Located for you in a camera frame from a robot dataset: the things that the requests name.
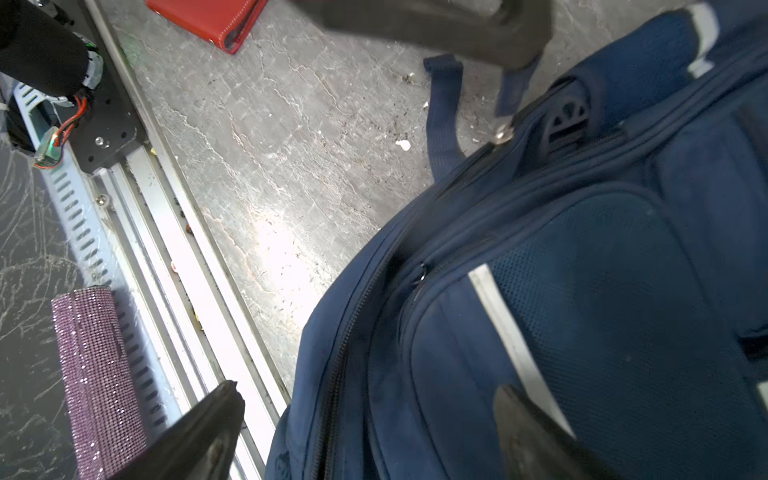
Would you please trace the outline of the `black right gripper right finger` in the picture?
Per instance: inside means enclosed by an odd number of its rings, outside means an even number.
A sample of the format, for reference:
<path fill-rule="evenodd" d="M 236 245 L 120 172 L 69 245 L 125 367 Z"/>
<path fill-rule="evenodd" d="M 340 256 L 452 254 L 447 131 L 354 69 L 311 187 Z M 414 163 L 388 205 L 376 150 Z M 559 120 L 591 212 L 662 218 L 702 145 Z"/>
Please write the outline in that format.
<path fill-rule="evenodd" d="M 508 479 L 617 479 L 619 475 L 510 385 L 493 400 Z"/>

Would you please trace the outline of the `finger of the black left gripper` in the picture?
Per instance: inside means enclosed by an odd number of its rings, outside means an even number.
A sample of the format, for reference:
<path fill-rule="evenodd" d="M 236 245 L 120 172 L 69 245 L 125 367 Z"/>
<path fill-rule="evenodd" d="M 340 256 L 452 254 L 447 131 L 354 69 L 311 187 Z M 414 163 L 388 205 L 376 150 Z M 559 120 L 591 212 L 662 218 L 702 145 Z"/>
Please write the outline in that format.
<path fill-rule="evenodd" d="M 532 63 L 552 38 L 550 1 L 502 1 L 490 16 L 449 1 L 306 0 L 293 5 L 327 30 L 442 50 L 510 70 Z"/>

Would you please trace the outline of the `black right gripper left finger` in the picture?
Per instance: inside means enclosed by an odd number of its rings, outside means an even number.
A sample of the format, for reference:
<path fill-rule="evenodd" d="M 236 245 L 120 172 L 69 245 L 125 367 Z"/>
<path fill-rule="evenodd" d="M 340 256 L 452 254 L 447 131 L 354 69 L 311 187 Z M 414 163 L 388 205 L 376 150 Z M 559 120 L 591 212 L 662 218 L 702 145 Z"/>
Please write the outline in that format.
<path fill-rule="evenodd" d="M 227 479 L 245 411 L 235 381 L 197 403 L 115 479 Z"/>

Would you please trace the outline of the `navy blue student backpack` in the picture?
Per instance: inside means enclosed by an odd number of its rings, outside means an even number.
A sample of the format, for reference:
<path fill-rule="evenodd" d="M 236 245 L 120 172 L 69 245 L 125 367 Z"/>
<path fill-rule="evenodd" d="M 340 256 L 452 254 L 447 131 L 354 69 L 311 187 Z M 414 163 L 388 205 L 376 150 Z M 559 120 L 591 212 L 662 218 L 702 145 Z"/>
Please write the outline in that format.
<path fill-rule="evenodd" d="M 463 155 L 302 334 L 269 479 L 508 479 L 512 386 L 617 479 L 767 475 L 767 5 L 702 1 L 584 59 Z"/>

